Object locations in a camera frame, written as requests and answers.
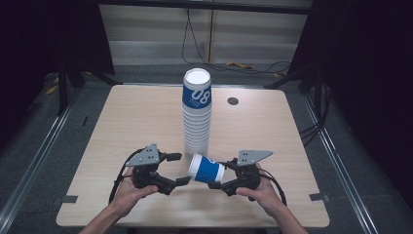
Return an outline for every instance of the table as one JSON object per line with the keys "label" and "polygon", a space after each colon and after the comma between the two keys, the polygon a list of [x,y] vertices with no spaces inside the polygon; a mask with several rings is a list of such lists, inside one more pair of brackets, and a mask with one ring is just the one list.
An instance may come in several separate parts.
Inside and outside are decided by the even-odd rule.
{"label": "table", "polygon": [[[119,170],[136,149],[156,142],[162,152],[184,154],[181,116],[182,87],[114,86],[94,128],[82,161],[67,191],[78,196],[62,204],[56,222],[85,226],[106,205]],[[231,105],[228,98],[237,98]],[[241,149],[272,150],[261,166],[276,177],[291,211],[306,227],[324,227],[329,218],[313,171],[281,91],[212,88],[212,119],[208,157],[229,161]],[[189,160],[164,162],[158,172],[175,179],[186,176]],[[233,179],[227,171],[225,179]],[[169,196],[140,200],[121,226],[145,227],[272,227],[277,224],[256,202],[228,197],[204,183],[191,181]]]}

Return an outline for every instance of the stack of cups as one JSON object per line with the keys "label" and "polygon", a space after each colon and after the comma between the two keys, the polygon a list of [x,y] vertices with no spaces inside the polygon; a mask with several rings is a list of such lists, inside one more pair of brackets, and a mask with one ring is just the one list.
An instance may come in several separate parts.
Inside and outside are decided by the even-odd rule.
{"label": "stack of cups", "polygon": [[182,117],[185,155],[191,162],[195,153],[207,155],[212,109],[210,75],[194,68],[183,79]]}

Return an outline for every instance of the person's right hand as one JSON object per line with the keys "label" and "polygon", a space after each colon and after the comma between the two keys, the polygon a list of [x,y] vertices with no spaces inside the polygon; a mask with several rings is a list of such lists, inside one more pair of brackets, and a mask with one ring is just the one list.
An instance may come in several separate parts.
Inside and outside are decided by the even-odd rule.
{"label": "person's right hand", "polygon": [[269,216],[274,216],[277,210],[284,206],[271,181],[265,177],[261,177],[261,183],[255,190],[240,187],[237,194],[255,199]]}

